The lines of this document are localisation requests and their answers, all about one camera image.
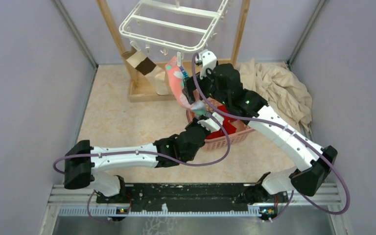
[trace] beige sock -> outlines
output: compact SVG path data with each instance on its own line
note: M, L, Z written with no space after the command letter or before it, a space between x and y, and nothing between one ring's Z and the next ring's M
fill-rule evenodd
M123 53L122 56L132 67L148 79L157 94L170 94L166 72L153 63L143 51L137 51L132 47L130 51Z

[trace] wooden stand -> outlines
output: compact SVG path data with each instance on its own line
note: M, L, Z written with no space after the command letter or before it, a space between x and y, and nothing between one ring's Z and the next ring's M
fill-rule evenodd
M123 44L123 40L120 36L118 26L116 25L112 12L110 11L110 8L106 0L97 0L97 4L107 24L107 27L110 30L113 40L115 41L115 44L120 54L122 55L123 53L126 52L126 47ZM231 58L218 60L220 64L232 63L233 66L235 65L237 61L238 51L240 49L241 38L243 36L244 26L246 25L246 19L247 19L247 13L249 11L249 6L250 6L250 0L243 0L241 4L240 15L238 18L237 30L236 30ZM128 93L128 98L131 102L161 101L161 100L175 99L173 94L170 94L170 95L156 94L155 89L152 87L152 85L149 83L149 81L146 79L145 76L143 76L140 72L138 72L131 65L129 65L129 63L127 63L125 59L123 59L123 62L131 78L130 85L129 85L129 93ZM157 63L157 65L161 68L164 68L166 63L167 62L160 62L160 63ZM190 68L191 61L183 61L182 65L185 68Z

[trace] crumpled beige fabric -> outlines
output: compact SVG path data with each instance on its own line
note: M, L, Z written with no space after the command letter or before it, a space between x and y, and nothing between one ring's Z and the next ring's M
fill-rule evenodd
M285 119L285 116L310 131L312 96L288 69L273 63L255 63L254 59L238 63L243 87L257 92Z

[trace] laundry basket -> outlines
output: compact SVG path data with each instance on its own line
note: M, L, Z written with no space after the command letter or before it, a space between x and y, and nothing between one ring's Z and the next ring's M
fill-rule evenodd
M211 102L211 104L213 104L216 107L221 105L215 99L209 98L208 100ZM211 107L209 107L208 104L205 104L205 105L206 105L208 111L213 111L213 109ZM194 119L194 117L195 117L195 113L187 110L187 120L188 120L188 122L191 122ZM234 122L231 122L231 124L237 128L237 131L234 134L229 135L231 144L240 143L240 142L244 141L247 138L247 136L251 132L254 131L254 129L245 125L240 120L236 120ZM227 138L225 136L222 136L222 137L218 137L218 138L215 138L215 139L212 139L212 140L205 140L205 145L202 148L209 151L209 150L214 150L214 149L224 147L226 145L227 145Z

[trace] pink cloth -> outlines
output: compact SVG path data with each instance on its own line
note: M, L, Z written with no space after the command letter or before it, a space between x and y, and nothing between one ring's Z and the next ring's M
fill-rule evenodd
M196 102L193 104L189 104L187 98L182 93L182 88L184 87L183 79L188 77L188 75L183 73L185 72L184 68L178 67L177 65L176 56L174 56L166 65L165 70L168 75L168 82L169 86L171 87L172 93L174 94L178 103L188 109L192 110L197 114L204 114L206 111L206 107L203 101L200 100L200 95L198 91L194 91L194 96Z

